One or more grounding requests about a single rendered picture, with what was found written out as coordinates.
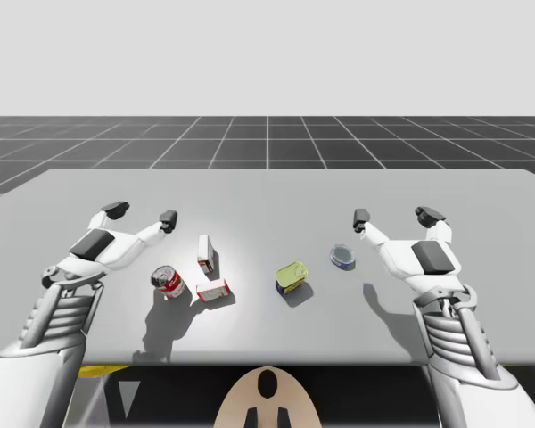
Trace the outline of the red and white can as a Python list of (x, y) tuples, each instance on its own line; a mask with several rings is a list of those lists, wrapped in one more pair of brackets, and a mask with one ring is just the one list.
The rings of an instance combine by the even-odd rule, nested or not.
[(155, 269), (151, 275), (151, 284), (165, 300), (175, 299), (185, 290), (185, 281), (172, 266), (161, 266)]

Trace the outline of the blue flat can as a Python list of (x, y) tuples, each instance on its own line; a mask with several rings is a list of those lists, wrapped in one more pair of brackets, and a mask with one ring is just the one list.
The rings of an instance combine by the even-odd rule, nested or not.
[(330, 251), (330, 260), (339, 269), (350, 271), (356, 266), (353, 251), (344, 244), (335, 244)]

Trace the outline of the green and blue rectangular can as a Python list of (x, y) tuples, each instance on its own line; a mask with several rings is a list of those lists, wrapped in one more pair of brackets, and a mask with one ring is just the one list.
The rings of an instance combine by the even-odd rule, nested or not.
[(286, 295), (302, 285), (308, 276), (308, 270), (300, 261), (282, 267), (275, 273), (276, 289), (279, 294)]

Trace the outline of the tan robot part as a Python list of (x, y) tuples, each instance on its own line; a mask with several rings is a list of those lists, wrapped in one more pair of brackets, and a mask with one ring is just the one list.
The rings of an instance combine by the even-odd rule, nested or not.
[(274, 366), (243, 375), (225, 396), (213, 428), (323, 428), (307, 391)]

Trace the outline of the red and white carton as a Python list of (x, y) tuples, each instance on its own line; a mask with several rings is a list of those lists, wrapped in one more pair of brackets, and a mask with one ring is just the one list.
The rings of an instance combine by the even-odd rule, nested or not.
[(209, 302), (219, 298), (227, 297), (230, 294), (229, 286), (225, 279), (220, 278), (196, 286), (196, 294), (203, 302)]
[(200, 235), (198, 239), (197, 262), (207, 275), (214, 271), (214, 249), (209, 235)]

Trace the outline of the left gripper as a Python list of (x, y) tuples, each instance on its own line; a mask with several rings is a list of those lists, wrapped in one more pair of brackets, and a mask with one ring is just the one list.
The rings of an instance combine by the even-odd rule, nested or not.
[(111, 230), (113, 222), (124, 217), (129, 203), (124, 201), (105, 205), (91, 218), (88, 230), (69, 249), (70, 255), (57, 263), (68, 273), (99, 273), (128, 266), (140, 251), (159, 244), (176, 228), (177, 212), (166, 210), (159, 220), (131, 235)]

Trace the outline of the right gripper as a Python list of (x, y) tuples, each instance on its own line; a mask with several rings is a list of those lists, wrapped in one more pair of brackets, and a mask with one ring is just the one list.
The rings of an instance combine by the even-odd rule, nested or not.
[(415, 214), (426, 229), (426, 240), (387, 241), (387, 235), (371, 223), (366, 209), (355, 209), (352, 227), (374, 250), (381, 248), (386, 269), (411, 289), (462, 289), (457, 277), (462, 267), (449, 246), (453, 233), (446, 217), (426, 206), (417, 207)]

